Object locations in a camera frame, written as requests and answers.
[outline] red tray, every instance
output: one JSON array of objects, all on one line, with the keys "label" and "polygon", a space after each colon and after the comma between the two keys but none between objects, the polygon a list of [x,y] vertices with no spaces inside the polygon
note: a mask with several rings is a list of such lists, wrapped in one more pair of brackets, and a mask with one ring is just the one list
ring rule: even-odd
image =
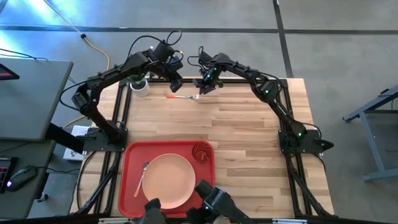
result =
[{"label": "red tray", "polygon": [[[211,148],[211,156],[205,163],[199,163],[192,156],[192,148],[197,143],[206,143]],[[195,171],[196,182],[205,179],[211,185],[215,185],[214,152],[212,146],[206,141],[143,141],[131,144],[124,152],[124,162],[122,169],[119,211],[125,217],[141,217],[145,210],[144,205],[148,202],[140,188],[138,197],[134,198],[138,182],[142,175],[142,166],[145,161],[151,162],[157,156],[166,153],[178,154],[186,158],[191,163]],[[185,211],[189,208],[199,208],[202,199],[194,191],[191,197],[181,206],[173,209],[161,210],[168,217],[186,217]]]}]

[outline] wooden table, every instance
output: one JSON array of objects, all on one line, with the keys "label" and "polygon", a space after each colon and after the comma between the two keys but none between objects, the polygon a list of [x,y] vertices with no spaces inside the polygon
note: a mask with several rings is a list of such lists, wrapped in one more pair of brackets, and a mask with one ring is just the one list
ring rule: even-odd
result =
[{"label": "wooden table", "polygon": [[[295,119],[313,123],[304,80],[291,78],[288,84]],[[127,121],[129,144],[206,140],[215,150],[217,186],[231,194],[243,212],[252,218],[294,217],[286,162],[277,138],[279,119],[267,104],[254,96],[247,83],[225,84],[224,88],[201,96],[198,101],[166,99],[165,94],[171,93],[167,83],[151,83],[150,88],[149,96],[132,97]],[[101,94],[98,109],[107,119],[112,117],[117,89],[115,84]],[[197,93],[189,83],[177,92],[178,95]],[[308,188],[325,210],[333,213],[322,163],[311,154],[302,157]],[[97,152],[82,173],[81,203],[98,185],[103,158],[104,152]],[[111,213],[115,217],[121,216],[118,210],[120,177],[121,166]],[[108,188],[104,191],[101,211],[107,194]],[[304,212],[302,193],[298,190],[297,194]],[[74,199],[71,212],[76,210]]]}]

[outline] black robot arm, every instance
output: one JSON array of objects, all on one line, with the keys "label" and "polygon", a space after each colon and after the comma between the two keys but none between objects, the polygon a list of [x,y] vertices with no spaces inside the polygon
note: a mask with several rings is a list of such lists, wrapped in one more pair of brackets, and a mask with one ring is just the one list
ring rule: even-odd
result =
[{"label": "black robot arm", "polygon": [[78,87],[72,101],[81,114],[87,116],[99,127],[108,144],[117,144],[122,141],[123,131],[120,131],[113,121],[106,120],[97,109],[102,90],[132,75],[152,72],[168,80],[171,91],[176,92],[183,83],[177,70],[183,65],[174,53],[174,49],[166,42],[160,42],[155,50],[134,53],[123,64],[115,65],[108,71],[89,77],[83,85]]},{"label": "black robot arm", "polygon": [[200,94],[207,94],[216,89],[216,86],[223,87],[220,80],[221,72],[232,72],[246,79],[252,92],[261,101],[267,103],[278,118],[286,127],[286,133],[282,133],[281,141],[284,141],[284,153],[303,153],[300,149],[305,144],[306,148],[311,150],[307,152],[323,152],[331,147],[333,143],[319,138],[318,131],[307,130],[303,123],[293,119],[293,116],[287,111],[286,107],[279,101],[278,95],[283,84],[277,79],[272,82],[268,79],[269,74],[259,72],[244,66],[239,62],[234,62],[226,54],[219,53],[210,57],[206,52],[201,51],[198,59],[201,65],[202,79],[194,80],[194,84],[199,88]]}]

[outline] gray floor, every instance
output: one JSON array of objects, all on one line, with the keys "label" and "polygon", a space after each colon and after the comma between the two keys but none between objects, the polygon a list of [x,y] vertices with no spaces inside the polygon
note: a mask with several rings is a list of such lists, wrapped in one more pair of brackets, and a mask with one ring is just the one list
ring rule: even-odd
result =
[{"label": "gray floor", "polygon": [[[272,0],[51,2],[77,26],[277,28]],[[279,4],[285,29],[398,29],[398,1],[279,0]],[[0,24],[66,25],[44,3],[35,0],[8,0],[0,12]],[[224,52],[252,68],[278,77],[287,76],[278,34],[212,32],[184,33],[176,49],[195,55],[203,45],[211,55]],[[109,54],[112,63],[121,63],[131,42],[143,34],[148,33],[87,32],[90,40]],[[150,34],[167,36],[166,32]],[[362,175],[376,171],[376,165],[360,122],[345,124],[341,120],[346,113],[398,83],[397,38],[398,35],[286,35],[293,75],[305,79],[314,121],[321,127],[324,138],[335,143],[324,159],[335,213],[341,217],[398,223],[398,178],[368,182],[361,179]],[[155,44],[151,40],[140,40],[134,50]],[[88,47],[76,32],[3,29],[0,47],[38,57],[71,60],[75,64],[71,76],[76,81],[106,67],[105,58]],[[185,63],[181,74],[197,75],[197,71]],[[71,103],[70,97],[71,92],[65,95],[65,101]],[[53,122],[63,125],[78,115],[59,105]],[[386,162],[398,165],[396,154],[386,156]],[[66,170],[75,164],[54,166]],[[51,192],[52,200],[35,204],[30,217],[66,214],[74,183],[74,175],[52,174],[45,189]],[[60,194],[56,189],[65,191]]]}]

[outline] gray desk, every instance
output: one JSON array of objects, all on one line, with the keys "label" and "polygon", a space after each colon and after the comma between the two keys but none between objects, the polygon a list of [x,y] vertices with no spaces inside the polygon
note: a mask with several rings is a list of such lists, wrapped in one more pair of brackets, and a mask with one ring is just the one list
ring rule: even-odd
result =
[{"label": "gray desk", "polygon": [[[18,158],[13,174],[28,165],[48,167],[55,141],[44,137],[73,64],[14,58],[0,58],[0,63],[20,76],[0,81],[0,152],[29,142],[0,156]],[[46,169],[40,168],[23,188],[0,194],[0,218],[26,218],[45,178]]]},{"label": "gray desk", "polygon": [[[0,141],[0,151],[24,144],[23,141]],[[30,142],[29,144],[0,153],[2,157],[18,157],[14,172],[31,165],[47,167],[50,162],[55,141]],[[37,169],[37,176],[16,192],[7,190],[0,194],[0,218],[26,218],[33,201],[41,194],[40,190],[46,176],[46,169]]]},{"label": "gray desk", "polygon": [[[397,177],[398,176],[398,168],[387,168],[383,163],[383,157],[391,157],[390,156],[382,156],[379,146],[383,148],[382,154],[386,154],[386,148],[388,145],[393,146],[393,149],[390,151],[394,151],[394,146],[396,146],[396,141],[391,142],[390,140],[396,139],[397,126],[396,126],[396,118],[397,118],[397,110],[376,110],[379,107],[389,103],[390,101],[398,98],[398,85],[382,92],[380,95],[375,97],[375,99],[369,101],[362,107],[356,109],[349,115],[343,117],[343,120],[346,122],[350,122],[355,118],[359,118],[362,121],[362,125],[365,128],[366,135],[368,137],[369,146],[371,148],[371,152],[374,157],[374,161],[376,162],[376,166],[378,171],[370,173],[368,175],[363,176],[364,180],[374,180],[374,179],[383,179],[389,177]],[[378,129],[372,129],[368,119],[372,118],[373,123],[376,123],[376,127]]]},{"label": "gray desk", "polygon": [[20,76],[0,81],[0,139],[43,139],[73,63],[17,58],[0,63]]}]

